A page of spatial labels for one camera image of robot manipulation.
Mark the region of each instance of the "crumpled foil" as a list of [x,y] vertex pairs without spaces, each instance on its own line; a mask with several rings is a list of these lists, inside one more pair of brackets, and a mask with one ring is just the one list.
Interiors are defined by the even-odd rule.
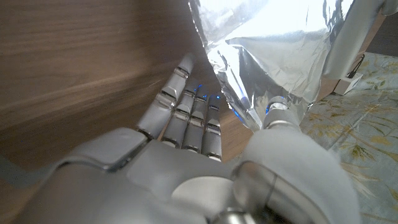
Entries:
[[283,96],[302,120],[353,0],[190,0],[229,107],[252,131]]

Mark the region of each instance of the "metallic part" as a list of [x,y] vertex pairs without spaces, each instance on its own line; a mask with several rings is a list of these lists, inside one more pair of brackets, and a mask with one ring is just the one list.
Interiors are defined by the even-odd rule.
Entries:
[[198,87],[195,102],[193,102],[192,114],[188,123],[181,149],[188,149],[197,153],[201,152],[204,119],[207,111],[207,88]]
[[266,109],[263,129],[283,126],[300,131],[300,121],[287,105],[285,98],[281,96],[273,97]]
[[200,101],[200,100],[195,100],[193,102],[193,107],[192,107],[192,117],[196,117],[198,119],[205,119],[207,107],[206,107],[206,102]]
[[221,212],[211,224],[257,224],[253,217],[241,209],[228,208]]
[[221,136],[208,131],[205,132],[201,153],[207,157],[215,157],[221,160]]
[[174,111],[169,125],[163,134],[162,141],[171,142],[176,149],[181,147],[185,129],[187,128],[189,115],[180,111]]
[[195,56],[192,53],[188,53],[184,56],[178,68],[184,70],[188,75],[192,73],[193,64],[195,64]]
[[[192,54],[187,54],[183,58],[180,65],[174,70],[172,76],[162,88],[162,91],[156,95],[155,100],[138,121],[137,129],[139,131],[150,138],[159,137],[164,126],[169,121],[172,115],[172,109],[184,89],[185,81],[192,71],[194,60]],[[189,100],[186,99],[183,103],[186,105],[182,105],[180,110],[188,110]]]
[[221,161],[221,129],[218,109],[220,98],[211,95],[209,98],[209,110],[206,115],[206,128],[202,141],[202,154]]
[[77,146],[60,164],[84,163],[102,169],[124,165],[147,138],[135,130],[118,128]]
[[148,110],[138,121],[137,129],[151,138],[159,137],[174,106],[175,100],[171,96],[158,93]]
[[398,12],[398,0],[385,0],[381,14],[391,16],[396,12]]
[[195,97],[198,91],[198,86],[199,86],[198,80],[191,77],[188,79],[187,84],[185,85],[184,93],[192,97]]
[[338,35],[333,36],[330,52],[322,75],[329,79],[340,79],[347,75],[356,54],[362,46],[384,1],[355,1],[340,25]]
[[183,94],[181,102],[176,107],[176,110],[184,111],[186,114],[191,113],[192,105],[193,105],[193,97],[191,95]]
[[[146,160],[153,166],[154,159]],[[168,163],[174,160],[167,158]],[[137,167],[146,175],[146,169]],[[165,175],[158,170],[157,177]],[[197,175],[207,174],[198,169]],[[166,181],[157,182],[159,187]],[[31,198],[13,223],[99,224],[99,223],[190,223],[207,224],[206,218],[193,210],[154,197],[146,185],[132,184],[124,170],[104,172],[83,164],[58,168]]]
[[274,189],[277,176],[263,166],[244,162],[234,172],[234,195],[250,213],[261,213]]
[[190,10],[230,108],[256,131],[274,96],[301,121],[321,76],[346,75],[383,3],[391,14],[396,2],[190,0]]
[[225,208],[236,206],[232,193],[233,182],[222,177],[196,177],[180,184],[172,200],[183,207],[213,218]]
[[170,79],[167,81],[166,85],[163,86],[162,91],[174,97],[174,99],[177,100],[182,93],[186,79],[187,78],[181,77],[179,74],[175,73],[174,71]]
[[246,169],[253,180],[242,181],[243,191],[236,194],[241,204],[249,202],[249,208],[262,206],[262,200],[257,203],[257,199],[251,198],[265,193],[264,186],[270,181],[260,181],[260,174],[271,172],[276,180],[265,202],[279,215],[294,223],[308,220],[307,217],[314,223],[361,223],[358,198],[347,173],[335,156],[300,131],[290,128],[256,131],[243,151],[241,162],[257,164]]
[[181,149],[191,149],[197,153],[201,152],[201,140],[203,136],[203,121],[191,117]]
[[202,101],[207,103],[207,95],[209,94],[209,91],[207,90],[206,86],[199,85],[198,91],[197,91],[197,97],[195,98],[195,101]]
[[220,119],[219,112],[214,110],[212,107],[209,108],[206,115],[206,123],[207,125],[212,125],[216,127],[220,127]]
[[[204,176],[223,179],[231,177],[231,168],[220,162],[188,150],[176,150],[156,140],[146,144],[139,157],[133,159],[123,170],[126,171],[123,176],[127,177],[130,183],[145,187],[155,198],[163,202],[170,202],[175,189],[190,179]],[[201,187],[205,188],[202,191],[212,190],[205,184]]]
[[221,156],[217,154],[209,154],[209,159],[214,159],[215,161],[221,162]]
[[163,140],[162,143],[171,146],[171,147],[176,147],[176,145],[174,143],[172,143],[170,140]]
[[303,193],[254,162],[245,162],[236,169],[234,195],[243,209],[251,213],[260,214],[268,207],[294,223],[329,223]]
[[218,109],[220,108],[220,94],[210,96],[209,107],[218,111]]
[[294,223],[329,223],[309,198],[281,178],[275,180],[267,207]]

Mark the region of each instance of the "robotic hand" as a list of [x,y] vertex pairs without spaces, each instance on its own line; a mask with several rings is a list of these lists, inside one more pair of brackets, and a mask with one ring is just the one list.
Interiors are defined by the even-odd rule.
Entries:
[[188,79],[192,68],[187,55],[136,130],[78,146],[16,223],[360,222],[348,176],[282,97],[237,168],[222,164],[220,98]]

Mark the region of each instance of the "robot finger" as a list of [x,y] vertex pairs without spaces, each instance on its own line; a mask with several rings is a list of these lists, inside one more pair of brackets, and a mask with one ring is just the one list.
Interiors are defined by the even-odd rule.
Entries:
[[184,56],[166,85],[156,95],[155,100],[139,120],[137,130],[144,133],[148,138],[158,138],[170,119],[172,110],[182,94],[187,78],[192,72],[194,61],[192,54]]
[[207,112],[208,90],[205,86],[199,86],[193,102],[192,113],[185,130],[181,149],[201,153],[201,142],[203,128],[205,127],[205,116]]
[[220,95],[211,95],[208,105],[201,153],[221,162]]
[[198,82],[189,78],[180,103],[175,108],[169,124],[162,136],[162,142],[180,149],[185,129],[192,113],[192,106],[198,89]]

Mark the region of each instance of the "white box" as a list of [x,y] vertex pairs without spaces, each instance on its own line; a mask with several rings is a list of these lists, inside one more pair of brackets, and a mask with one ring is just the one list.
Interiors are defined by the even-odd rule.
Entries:
[[352,90],[356,86],[356,84],[358,84],[362,76],[363,74],[357,72],[353,78],[347,78],[347,77],[342,78],[337,83],[334,92],[340,95],[346,94],[347,92]]

